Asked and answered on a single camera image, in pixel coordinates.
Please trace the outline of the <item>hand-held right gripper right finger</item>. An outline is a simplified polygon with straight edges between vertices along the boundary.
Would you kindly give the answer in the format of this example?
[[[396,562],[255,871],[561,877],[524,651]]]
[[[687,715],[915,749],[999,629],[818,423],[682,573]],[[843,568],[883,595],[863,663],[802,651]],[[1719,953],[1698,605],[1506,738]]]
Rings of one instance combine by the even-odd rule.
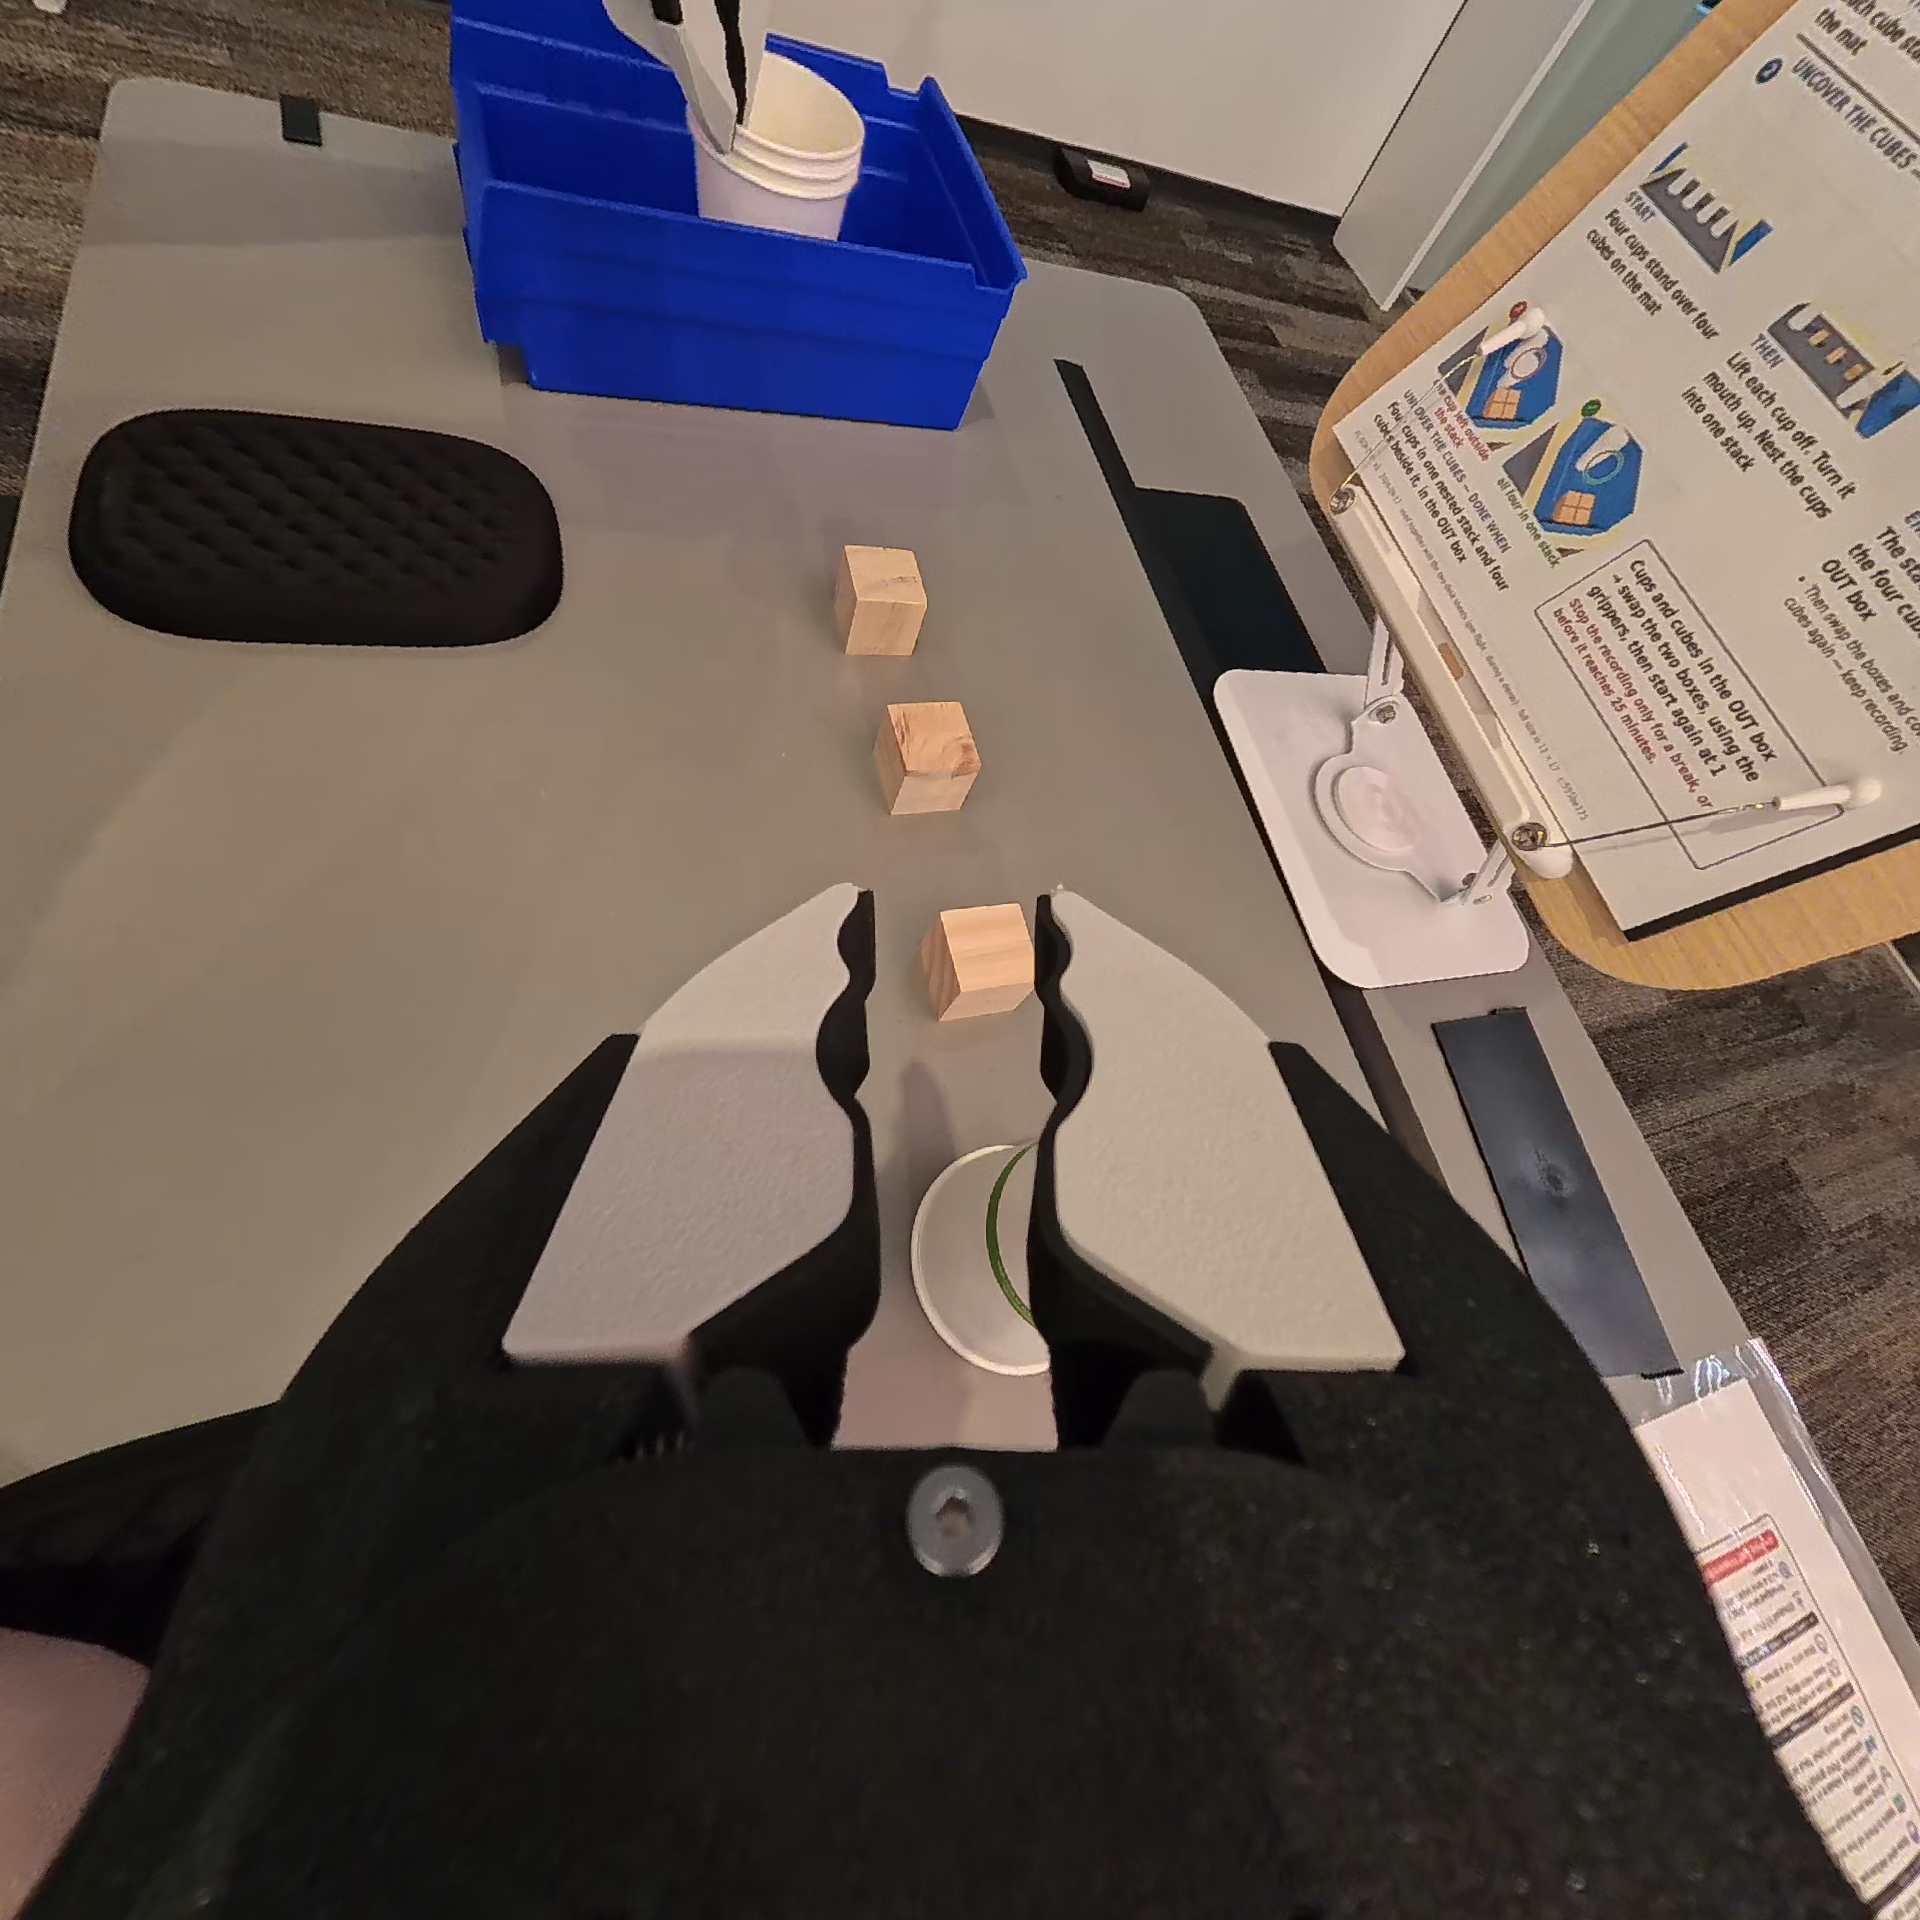
[[[1387,1375],[1404,1357],[1258,1019],[1091,898],[1046,900],[1050,1202],[1074,1280],[1202,1375]]]

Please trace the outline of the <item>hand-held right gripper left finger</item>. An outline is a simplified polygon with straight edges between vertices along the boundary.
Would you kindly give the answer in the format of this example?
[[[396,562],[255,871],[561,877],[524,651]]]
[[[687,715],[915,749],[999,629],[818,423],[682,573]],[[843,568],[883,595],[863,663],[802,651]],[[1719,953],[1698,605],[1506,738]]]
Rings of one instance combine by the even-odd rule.
[[[503,1335],[514,1362],[843,1369],[880,1304],[873,897],[826,888],[642,1024]]]

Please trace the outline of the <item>blue plastic bin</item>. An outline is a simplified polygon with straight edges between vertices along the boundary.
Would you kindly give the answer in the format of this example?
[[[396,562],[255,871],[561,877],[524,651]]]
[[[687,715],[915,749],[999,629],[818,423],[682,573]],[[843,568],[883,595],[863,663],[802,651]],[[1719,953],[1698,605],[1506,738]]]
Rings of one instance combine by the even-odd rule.
[[[958,428],[1026,277],[940,82],[802,40],[867,131],[836,237],[712,221],[682,85],[603,4],[451,8],[475,316],[534,387]]]

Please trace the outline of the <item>wooden cube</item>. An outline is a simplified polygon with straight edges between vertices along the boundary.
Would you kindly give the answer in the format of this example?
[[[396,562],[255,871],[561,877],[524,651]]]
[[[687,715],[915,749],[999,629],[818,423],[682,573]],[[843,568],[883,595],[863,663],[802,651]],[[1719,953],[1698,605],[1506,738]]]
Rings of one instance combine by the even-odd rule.
[[[1014,1013],[1035,991],[1035,951],[1019,903],[946,907],[919,957],[940,1023]]]
[[[888,704],[873,757],[894,818],[958,811],[982,768],[960,703]]]
[[[843,545],[833,609],[848,657],[913,657],[929,611],[919,557],[906,547]]]

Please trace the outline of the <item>person's right forearm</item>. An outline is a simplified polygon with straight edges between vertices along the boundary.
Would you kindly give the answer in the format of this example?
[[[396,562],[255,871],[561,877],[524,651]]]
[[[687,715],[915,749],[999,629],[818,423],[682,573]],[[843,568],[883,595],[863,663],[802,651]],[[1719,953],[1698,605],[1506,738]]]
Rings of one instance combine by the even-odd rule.
[[[129,1733],[148,1666],[3,1629],[3,1915],[20,1915]]]

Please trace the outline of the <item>black flat strip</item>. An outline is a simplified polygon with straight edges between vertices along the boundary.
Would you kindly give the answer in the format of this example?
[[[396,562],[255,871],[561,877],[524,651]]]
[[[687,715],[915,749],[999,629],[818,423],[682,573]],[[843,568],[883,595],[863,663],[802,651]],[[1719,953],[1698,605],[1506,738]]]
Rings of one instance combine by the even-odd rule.
[[[1673,1344],[1522,1008],[1434,1027],[1534,1287],[1600,1377],[1668,1377]]]

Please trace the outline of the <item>instruction sheet on stand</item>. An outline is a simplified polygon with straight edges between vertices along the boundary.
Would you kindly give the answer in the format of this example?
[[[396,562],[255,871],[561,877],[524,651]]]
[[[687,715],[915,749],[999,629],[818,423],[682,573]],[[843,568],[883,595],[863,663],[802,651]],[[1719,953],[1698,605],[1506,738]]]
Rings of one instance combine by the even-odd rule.
[[[1644,82],[1623,103],[1651,108]],[[1619,108],[1595,131],[1625,132]],[[1356,371],[1384,359],[1380,340]],[[1348,396],[1353,373],[1336,401]],[[1324,680],[1231,671],[1216,681],[1216,711],[1312,947],[1336,977],[1387,991],[1511,971],[1526,947],[1519,897],[1594,969],[1680,993],[1784,977],[1915,933],[1915,845],[1799,881],[1649,944],[1625,943],[1583,877],[1544,881],[1522,863],[1544,845],[1542,827],[1504,833],[1499,805],[1519,809],[1521,799],[1502,779],[1491,729],[1468,711],[1458,667],[1414,615],[1400,564],[1369,536],[1360,536],[1362,557],[1342,537],[1353,495],[1329,496],[1314,479],[1324,418],[1312,488],[1374,602],[1374,651],[1362,673]]]

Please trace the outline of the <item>black wrist rest pad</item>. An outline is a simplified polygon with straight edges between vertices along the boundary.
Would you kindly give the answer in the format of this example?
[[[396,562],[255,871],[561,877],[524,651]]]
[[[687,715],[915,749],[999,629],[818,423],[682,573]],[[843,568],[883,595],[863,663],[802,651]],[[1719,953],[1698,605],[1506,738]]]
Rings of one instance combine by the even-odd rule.
[[[490,648],[542,627],[566,587],[556,504],[507,450],[228,408],[103,432],[66,555],[145,632],[249,645]]]
[[[3,1491],[3,1628],[153,1666],[272,1409],[137,1439]]]

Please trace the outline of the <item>paper sheet in plastic sleeve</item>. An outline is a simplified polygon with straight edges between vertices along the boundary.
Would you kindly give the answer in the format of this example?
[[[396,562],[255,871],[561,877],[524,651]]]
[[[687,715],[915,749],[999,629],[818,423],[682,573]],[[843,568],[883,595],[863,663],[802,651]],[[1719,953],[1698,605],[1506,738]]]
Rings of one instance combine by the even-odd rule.
[[[1634,1428],[1753,1715],[1873,1915],[1918,1915],[1918,1651],[1758,1343],[1651,1386]]]

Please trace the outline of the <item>white door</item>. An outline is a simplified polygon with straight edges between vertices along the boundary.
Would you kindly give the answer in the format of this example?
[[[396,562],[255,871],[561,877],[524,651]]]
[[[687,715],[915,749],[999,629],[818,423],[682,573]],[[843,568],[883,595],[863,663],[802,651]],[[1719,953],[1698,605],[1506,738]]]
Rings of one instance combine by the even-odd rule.
[[[1368,297],[1395,307],[1567,51],[1588,2],[1465,2],[1336,228]]]

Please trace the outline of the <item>printed instruction sheet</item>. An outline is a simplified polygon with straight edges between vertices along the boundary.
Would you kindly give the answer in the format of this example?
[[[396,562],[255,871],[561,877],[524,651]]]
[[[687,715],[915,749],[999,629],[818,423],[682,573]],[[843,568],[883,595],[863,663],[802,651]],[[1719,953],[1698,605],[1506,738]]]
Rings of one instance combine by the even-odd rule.
[[[1915,4],[1723,8],[1324,418],[1630,944],[1915,845],[1915,85]]]

